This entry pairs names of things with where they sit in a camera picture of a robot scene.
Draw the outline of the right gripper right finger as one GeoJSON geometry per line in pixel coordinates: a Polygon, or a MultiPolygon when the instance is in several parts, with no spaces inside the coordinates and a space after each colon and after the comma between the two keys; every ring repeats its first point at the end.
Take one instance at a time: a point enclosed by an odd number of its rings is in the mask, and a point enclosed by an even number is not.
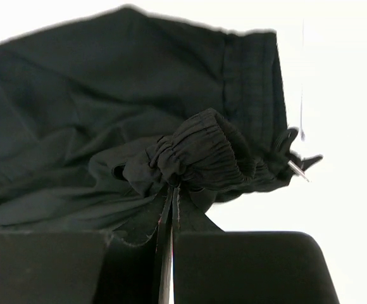
{"type": "Polygon", "coordinates": [[[338,303],[323,252],[303,232],[225,232],[175,189],[175,303],[338,303]]]}

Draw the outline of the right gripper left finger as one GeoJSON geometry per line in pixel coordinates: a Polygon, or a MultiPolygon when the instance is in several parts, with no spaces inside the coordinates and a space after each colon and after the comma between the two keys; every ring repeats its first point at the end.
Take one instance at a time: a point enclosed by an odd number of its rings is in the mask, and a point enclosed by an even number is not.
{"type": "Polygon", "coordinates": [[[0,231],[0,303],[168,303],[168,188],[121,232],[0,231]]]}

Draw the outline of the black trousers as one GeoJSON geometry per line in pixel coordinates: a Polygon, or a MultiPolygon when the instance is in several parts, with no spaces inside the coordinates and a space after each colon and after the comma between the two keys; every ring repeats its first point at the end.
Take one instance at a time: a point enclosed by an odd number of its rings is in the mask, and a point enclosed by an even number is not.
{"type": "Polygon", "coordinates": [[[0,230],[117,229],[165,187],[288,186],[277,35],[112,13],[0,44],[0,230]]]}

